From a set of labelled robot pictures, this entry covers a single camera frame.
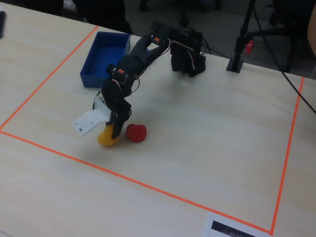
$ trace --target orange tape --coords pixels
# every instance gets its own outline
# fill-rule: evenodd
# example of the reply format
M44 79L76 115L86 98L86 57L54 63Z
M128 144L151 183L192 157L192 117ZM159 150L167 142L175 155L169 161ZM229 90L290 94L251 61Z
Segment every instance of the orange tape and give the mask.
M96 31L98 26L96 26L87 36L77 45L77 47L58 65L58 67L36 88L35 91L14 111L13 114L0 126L0 130L19 112L19 110L38 92L38 90L57 72L57 70L73 55L74 52Z
M302 78L302 80L301 80L301 85L300 85L300 89L299 89L300 93L302 93L302 90L303 90L304 80L305 80L305 78ZM295 110L294 110L294 114L293 114L293 120L292 120L290 135L288 137L288 143L287 143L286 155L285 155L283 171L282 171L282 176L281 176L281 182L280 182L280 187L278 189L278 195L277 195L277 199L276 199L276 208L275 208L275 212L274 212L273 220L272 220L272 225L271 225L270 235L272 235L272 236L273 236L273 234L275 232L276 221L277 221L277 213L278 213L278 209L279 209L280 202L281 202L283 185L284 185L285 175L286 175L287 162L288 162L288 157L290 155L293 131L294 131L294 127L295 127L296 115L297 115L299 104L300 104L300 96L298 95L297 99L296 99L296 105L295 105Z
M281 182L280 182L279 192L278 192L278 195L277 195L276 208L275 208L275 212L274 212L274 216L273 216L273 221L272 221L271 230L266 230L266 229L264 229L264 228L262 228L262 227L259 227L259 226L256 226L256 225L254 225L254 224L251 224L251 223L249 223L249 222L246 222L246 221L243 221L243 220L241 220L241 219L238 219L238 218L236 218L236 217L234 217L234 216L231 216L231 215L225 214L225 213L223 213L223 212L220 212L220 211L211 209L211 208L209 208L209 207L206 207L206 206L203 206L203 205L198 204L198 203L196 203L196 202L193 202L193 201L187 200L187 199L185 199L185 198L176 196L176 195L171 194L171 193L168 193L168 192L166 192L166 191L157 189L157 188L155 188L155 187L153 187L153 186L151 186L151 185L142 183L142 182L140 182L140 181L137 181L137 180L135 180L135 179L129 178L129 177L127 177L127 176L124 176L124 175L122 175L122 174L116 173L116 172L114 172L114 171L105 169L105 168L100 167L100 166L97 166L97 165L95 165L95 164L92 164L92 163L86 162L86 161L84 161L84 160L81 160L81 159L78 159L78 158L69 156L69 155L64 154L64 153L62 153L62 152L55 151L55 150L53 150L53 149L51 149L51 148L42 146L42 145L37 144L37 143L35 143L35 142L29 141L29 140L26 140L26 139L24 139L24 138L21 138L21 137L15 136L15 135L13 135L13 134L10 134L10 133L7 133L7 132L2 131L3 127L4 127L4 126L19 112L19 110L38 92L38 90L56 73L56 71L73 55L73 53L76 52L76 50L96 31L97 28L98 28L98 26L96 26L96 27L87 35L87 37L84 38L83 41L82 41L80 44L77 45L77 47L61 62L61 64L58 65L58 67L36 88L36 90L35 90L35 91L17 108L17 110L14 111L14 113L0 126L0 133L3 134L3 135L9 136L9 137L18 139L18 140L20 140L20 141L26 142L26 143L31 144L31 145L33 145L33 146L42 148L42 149L47 150L47 151L49 151L49 152L55 153L55 154L57 154L57 155L60 155L60 156L63 156L63 157L72 159L72 160L77 161L77 162L79 162L79 163L89 165L89 166L91 166L91 167L93 167L93 168L96 168L96 169L102 170L102 171L104 171L104 172L110 173L110 174L115 175L115 176L117 176L117 177L123 178L123 179L125 179L125 180L130 181L130 182L133 182L133 183L135 183L135 184L139 184L139 185L141 185L141 186L143 186L143 187L146 187L146 188L148 188L148 189L154 190L154 191L159 192L159 193L161 193L161 194L167 195L167 196L169 196L169 197L172 197L172 198L175 198L175 199L177 199L177 200L186 202L186 203L188 203L188 204L194 205L194 206L196 206L196 207L202 208L202 209L204 209L204 210L213 212L213 213L215 213L215 214L224 216L224 217L226 217L226 218L232 219L232 220L234 220L234 221L237 221L237 222L240 222L240 223L242 223L242 224L248 225L248 226L250 226L250 227L252 227L252 228L255 228L255 229L257 229L257 230L260 230L260 231L263 231L263 232L268 233L268 234L270 234L270 235L273 235L273 234L274 234L274 230L275 230L276 221L277 221L278 209L279 209L279 205L280 205L280 201L281 201L281 196L282 196L282 190L283 190L283 185L284 185L284 180L285 180L285 174L286 174L286 168L287 168L288 158L289 158L289 154L290 154L290 150L291 150L291 143L292 143L292 137L293 137L293 131L294 131L294 127L295 127L295 121L296 121L297 111L298 111L299 102L300 102L300 96L298 96L298 97L297 97L297 100L296 100L296 106L295 106L295 110L294 110L294 114L293 114L293 120L292 120L290 135L289 135L289 139L288 139L287 150L286 150L286 155L285 155L285 160L284 160L284 165L283 165L283 171L282 171L282 176L281 176ZM301 85L300 85L300 89L299 89L299 92L300 92L300 93L302 92L302 89L303 89L304 80L305 80L305 78L302 78L302 80L301 80Z
M168 192L166 192L166 191L163 191L163 190L161 190L161 189L155 188L155 187L153 187L153 186L151 186L151 185L145 184L145 183L140 182L140 181L137 181L137 180L135 180L135 179L129 178L129 177L125 176L125 175L116 173L116 172L111 171L111 170L109 170L109 169L105 169L105 168L100 167L100 166L98 166L98 165L95 165L95 164L86 162L86 161L84 161L84 160L81 160L81 159L78 159L78 158L69 156L69 155L67 155L67 154L64 154L64 153L55 151L55 150L53 150L53 149L51 149L51 148L42 146L42 145L37 144L37 143L35 143L35 142L31 142L31 141L29 141L29 140L26 140L26 139L24 139L24 138L15 136L15 135L13 135L13 134L10 134L10 133L4 132L4 131L0 131L0 133L4 134L4 135L6 135L6 136L9 136L9 137L13 137L13 138L15 138L15 139L18 139L18 140L20 140L20 141L22 141L22 142L26 142L26 143L31 144L31 145L33 145L33 146L42 148L42 149L47 150L47 151L49 151L49 152L55 153L55 154L57 154L57 155L60 155L60 156L63 156L63 157L72 159L72 160L77 161L77 162L79 162L79 163L89 165L89 166L91 166L91 167L93 167L93 168L102 170L102 171L107 172L107 173L109 173L109 174L115 175L115 176L117 176L117 177L119 177L119 178L122 178L122 179L128 180L128 181L130 181L130 182L133 182L133 183L135 183L135 184L139 184L139 185L141 185L141 186L143 186L143 187L146 187L146 188L148 188L148 189L154 190L154 191L156 191L156 192L158 192L158 193L167 195L167 196L169 196L169 197L178 199L178 200L180 200L180 201L186 202L186 203L191 204L191 205L193 205L193 206L202 208L202 209L207 210L207 211L214 212L214 213L216 213L216 214L218 214L218 215L221 215L221 216L225 216L225 217L227 217L227 218L229 218L229 219L232 219L232 220L234 220L234 221L237 221L237 222L240 222L240 223L242 223L242 224L248 225L248 226L250 226L250 227L252 227L252 228L255 228L255 229L257 229L257 230L263 231L263 232L265 232L265 233L268 233L268 234L270 233L270 231L268 231L268 230L266 230L266 229L264 229L264 228L262 228L262 227L256 226L256 225L251 224L251 223L249 223L249 222L246 222L246 221L243 221L243 220L241 220L241 219L238 219L238 218L236 218L236 217L234 217L234 216L230 216L230 215L225 214L225 213L223 213L223 212L216 211L216 210L214 210L214 209L211 209L211 208L209 208L209 207L203 206L203 205L198 204L198 203L196 203L196 202L193 202L193 201L187 200L187 199L185 199L185 198L176 196L176 195L174 195L174 194L168 193Z

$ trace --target red ball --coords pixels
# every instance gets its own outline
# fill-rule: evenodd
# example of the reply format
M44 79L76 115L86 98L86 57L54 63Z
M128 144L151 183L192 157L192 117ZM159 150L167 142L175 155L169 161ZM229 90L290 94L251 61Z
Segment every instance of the red ball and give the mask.
M125 136L132 142L142 142L146 137L146 127L144 125L130 124L126 128Z

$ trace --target yellow ball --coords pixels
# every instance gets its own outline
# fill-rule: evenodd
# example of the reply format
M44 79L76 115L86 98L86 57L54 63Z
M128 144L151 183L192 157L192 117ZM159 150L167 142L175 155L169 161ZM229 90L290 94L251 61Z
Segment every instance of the yellow ball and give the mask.
M112 139L113 125L108 125L105 127L104 131L98 136L98 142L103 146L114 146L118 141L119 137Z

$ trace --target microphone stand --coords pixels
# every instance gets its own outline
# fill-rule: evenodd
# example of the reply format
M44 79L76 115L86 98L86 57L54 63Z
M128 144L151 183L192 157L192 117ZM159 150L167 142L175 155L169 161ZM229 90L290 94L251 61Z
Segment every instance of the microphone stand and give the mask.
M229 60L226 70L234 73L239 73L243 64L243 60L240 59L240 55L245 47L245 35L248 32L248 25L250 17L255 6L256 0L250 0L247 13L240 29L240 35L237 37L234 57Z

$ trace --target blue plastic bin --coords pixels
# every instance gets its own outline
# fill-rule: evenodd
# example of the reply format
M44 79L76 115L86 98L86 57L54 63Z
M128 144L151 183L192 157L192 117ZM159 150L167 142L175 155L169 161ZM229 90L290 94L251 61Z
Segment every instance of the blue plastic bin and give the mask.
M116 65L130 50L130 35L98 32L80 72L84 87L100 88L108 78L107 66Z

